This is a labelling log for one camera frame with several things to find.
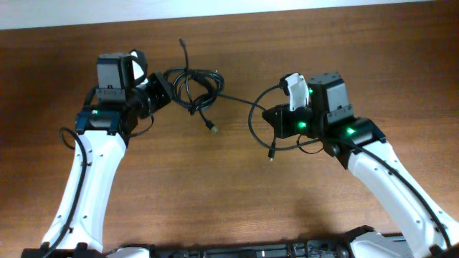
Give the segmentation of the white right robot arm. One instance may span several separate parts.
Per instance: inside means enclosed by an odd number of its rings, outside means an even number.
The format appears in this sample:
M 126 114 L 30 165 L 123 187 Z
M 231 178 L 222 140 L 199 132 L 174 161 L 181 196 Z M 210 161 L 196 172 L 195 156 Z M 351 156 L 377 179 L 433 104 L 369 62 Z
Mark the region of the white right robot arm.
M 309 80 L 290 73 L 276 87 L 289 101 L 262 112 L 276 138 L 305 136 L 320 141 L 330 157 L 375 195 L 413 257 L 441 257 L 458 250 L 458 222 L 410 175 L 377 125 L 355 116 L 339 73 Z

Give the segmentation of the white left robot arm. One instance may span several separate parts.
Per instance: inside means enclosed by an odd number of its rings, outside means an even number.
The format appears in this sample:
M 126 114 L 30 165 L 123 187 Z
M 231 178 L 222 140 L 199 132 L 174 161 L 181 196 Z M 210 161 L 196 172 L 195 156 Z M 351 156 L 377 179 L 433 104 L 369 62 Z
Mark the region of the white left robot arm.
M 147 73 L 145 54 L 101 54 L 98 83 L 85 96 L 75 127 L 60 128 L 74 141 L 70 176 L 40 247 L 23 257 L 101 257 L 103 223 L 115 173 L 138 120 L 150 118 L 171 102 L 169 83 L 160 72 Z

